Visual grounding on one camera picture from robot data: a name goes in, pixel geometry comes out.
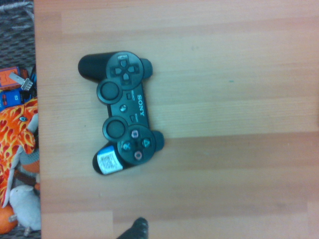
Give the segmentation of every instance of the black controller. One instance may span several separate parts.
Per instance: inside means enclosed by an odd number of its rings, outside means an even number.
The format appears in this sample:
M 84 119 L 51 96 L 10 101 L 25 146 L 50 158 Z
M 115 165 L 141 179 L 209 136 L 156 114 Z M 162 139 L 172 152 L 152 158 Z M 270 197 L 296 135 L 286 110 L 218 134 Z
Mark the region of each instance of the black controller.
M 100 174 L 149 161 L 164 147 L 164 136 L 151 131 L 142 80 L 153 74 L 149 60 L 127 51 L 84 56 L 80 74 L 98 81 L 97 95 L 108 107 L 103 134 L 109 142 L 93 158 Z

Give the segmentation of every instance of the white plush toy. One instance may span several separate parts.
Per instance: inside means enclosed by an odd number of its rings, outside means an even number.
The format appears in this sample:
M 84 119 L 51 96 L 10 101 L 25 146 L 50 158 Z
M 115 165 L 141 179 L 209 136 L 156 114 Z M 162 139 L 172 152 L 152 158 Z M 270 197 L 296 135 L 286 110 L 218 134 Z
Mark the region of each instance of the white plush toy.
M 14 215 L 9 220 L 11 222 L 17 220 L 25 227 L 25 237 L 31 231 L 41 230 L 40 198 L 34 193 L 33 187 L 21 185 L 13 188 L 9 201 L 14 211 Z

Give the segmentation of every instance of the sony logo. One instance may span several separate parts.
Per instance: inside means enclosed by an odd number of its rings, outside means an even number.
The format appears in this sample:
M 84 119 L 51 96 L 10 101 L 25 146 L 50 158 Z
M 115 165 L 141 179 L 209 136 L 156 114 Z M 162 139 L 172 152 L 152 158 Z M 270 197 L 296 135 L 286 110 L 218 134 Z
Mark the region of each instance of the sony logo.
M 142 116 L 145 116 L 144 115 L 144 108 L 143 108 L 143 101 L 142 101 L 142 96 L 141 95 L 138 95 L 138 100 L 139 100 L 140 114 Z

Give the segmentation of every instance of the ps button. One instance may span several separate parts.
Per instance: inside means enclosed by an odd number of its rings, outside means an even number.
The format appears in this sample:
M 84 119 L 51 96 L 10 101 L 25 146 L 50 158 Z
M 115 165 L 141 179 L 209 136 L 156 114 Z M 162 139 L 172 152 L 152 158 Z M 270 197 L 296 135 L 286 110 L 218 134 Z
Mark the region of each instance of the ps button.
M 138 138 L 139 137 L 139 132 L 136 129 L 134 129 L 131 132 L 131 136 L 132 136 L 132 138 Z
M 142 152 L 136 151 L 136 152 L 134 153 L 134 158 L 135 158 L 136 160 L 141 160 L 142 157 L 143 157 Z
M 124 113 L 124 112 L 126 112 L 127 110 L 128 110 L 127 105 L 121 105 L 121 106 L 120 106 L 120 111 L 121 111 L 121 112 Z
M 125 132 L 125 126 L 122 122 L 114 120 L 109 123 L 106 129 L 108 135 L 112 138 L 119 138 Z
M 104 99 L 111 101 L 119 95 L 119 88 L 113 82 L 107 82 L 101 87 L 101 95 Z
M 115 68 L 115 74 L 120 75 L 122 70 L 120 68 Z
M 134 66 L 130 66 L 129 68 L 128 68 L 128 72 L 130 72 L 130 73 L 133 73 L 135 70 L 134 70 Z
M 127 80 L 129 80 L 129 79 L 130 79 L 130 76 L 125 73 L 125 74 L 123 75 L 123 80 L 127 81 Z
M 143 139 L 142 145 L 144 148 L 148 148 L 151 145 L 151 141 L 148 138 Z
M 122 148 L 123 148 L 125 151 L 131 150 L 131 143 L 128 142 L 128 141 L 124 142 L 123 145 L 122 145 Z
M 128 63 L 126 60 L 123 60 L 123 61 L 120 61 L 120 64 L 122 67 L 126 67 Z

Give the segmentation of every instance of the toy box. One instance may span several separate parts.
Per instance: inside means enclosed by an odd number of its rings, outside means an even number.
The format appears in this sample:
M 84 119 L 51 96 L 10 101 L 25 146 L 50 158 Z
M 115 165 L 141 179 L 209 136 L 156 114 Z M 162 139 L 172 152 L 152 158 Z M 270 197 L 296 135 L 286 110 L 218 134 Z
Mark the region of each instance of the toy box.
M 9 77 L 10 73 L 14 72 L 15 74 L 26 79 L 28 77 L 28 72 L 25 69 L 20 69 L 19 67 L 4 68 L 0 70 L 0 90 L 14 90 L 19 88 L 21 85 L 15 82 Z

